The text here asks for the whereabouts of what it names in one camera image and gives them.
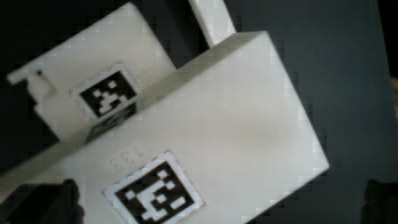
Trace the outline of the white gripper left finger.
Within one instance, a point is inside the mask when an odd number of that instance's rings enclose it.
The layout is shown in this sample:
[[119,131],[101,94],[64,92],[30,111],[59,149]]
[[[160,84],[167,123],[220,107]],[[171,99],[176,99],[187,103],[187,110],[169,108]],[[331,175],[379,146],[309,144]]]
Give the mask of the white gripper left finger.
[[0,224],[84,224],[80,191],[73,179],[21,184],[0,203]]

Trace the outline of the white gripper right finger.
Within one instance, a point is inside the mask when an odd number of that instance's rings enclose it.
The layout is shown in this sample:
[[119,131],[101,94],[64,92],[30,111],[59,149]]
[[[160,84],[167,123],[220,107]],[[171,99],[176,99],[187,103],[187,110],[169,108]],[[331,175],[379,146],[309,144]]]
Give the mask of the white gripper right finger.
[[398,224],[398,183],[368,181],[361,224]]

